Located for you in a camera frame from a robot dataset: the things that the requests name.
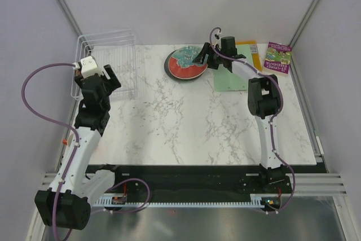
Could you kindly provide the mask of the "grey plate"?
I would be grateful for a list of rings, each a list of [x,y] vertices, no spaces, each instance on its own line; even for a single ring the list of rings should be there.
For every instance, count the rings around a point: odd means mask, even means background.
[[[198,78],[200,78],[202,76],[202,75],[198,75],[194,78],[177,78],[172,75],[172,73],[170,72],[168,63],[166,63],[166,62],[164,63],[164,71],[169,78],[171,78],[173,81],[176,81],[176,82],[191,82],[191,81],[197,80]]]

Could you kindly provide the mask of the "pink rimmed teal plate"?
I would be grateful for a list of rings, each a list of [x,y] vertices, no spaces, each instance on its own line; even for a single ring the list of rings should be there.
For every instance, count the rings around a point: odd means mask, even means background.
[[[191,81],[200,77],[208,67],[206,63],[193,62],[201,49],[200,46],[188,45],[172,51],[164,62],[165,73],[178,81]]]

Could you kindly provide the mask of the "dark red patterned plate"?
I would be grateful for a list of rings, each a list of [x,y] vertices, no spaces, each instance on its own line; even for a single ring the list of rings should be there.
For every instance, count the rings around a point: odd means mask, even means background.
[[[81,74],[81,68],[80,69],[76,69],[74,71],[74,81],[76,83],[80,82],[83,79],[82,74]]]

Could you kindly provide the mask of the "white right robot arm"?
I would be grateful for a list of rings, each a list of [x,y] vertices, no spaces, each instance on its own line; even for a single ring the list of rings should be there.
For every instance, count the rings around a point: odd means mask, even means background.
[[[276,117],[284,104],[278,78],[261,73],[248,63],[244,55],[238,54],[234,37],[224,37],[220,41],[221,47],[204,43],[193,62],[206,64],[211,69],[223,65],[231,73],[248,80],[247,105],[250,114],[255,117],[261,143],[258,185],[262,191],[272,192],[279,182],[285,181],[287,166],[279,154],[276,131]]]

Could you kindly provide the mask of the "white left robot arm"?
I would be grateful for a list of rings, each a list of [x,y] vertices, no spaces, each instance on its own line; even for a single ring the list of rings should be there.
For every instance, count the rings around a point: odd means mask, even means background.
[[[39,190],[34,202],[47,226],[82,230],[87,225],[91,207],[106,190],[118,192],[124,179],[101,169],[84,181],[91,155],[102,138],[110,119],[110,95],[121,87],[112,67],[88,73],[84,67],[74,78],[82,91],[82,100],[68,139],[69,153],[47,190]]]

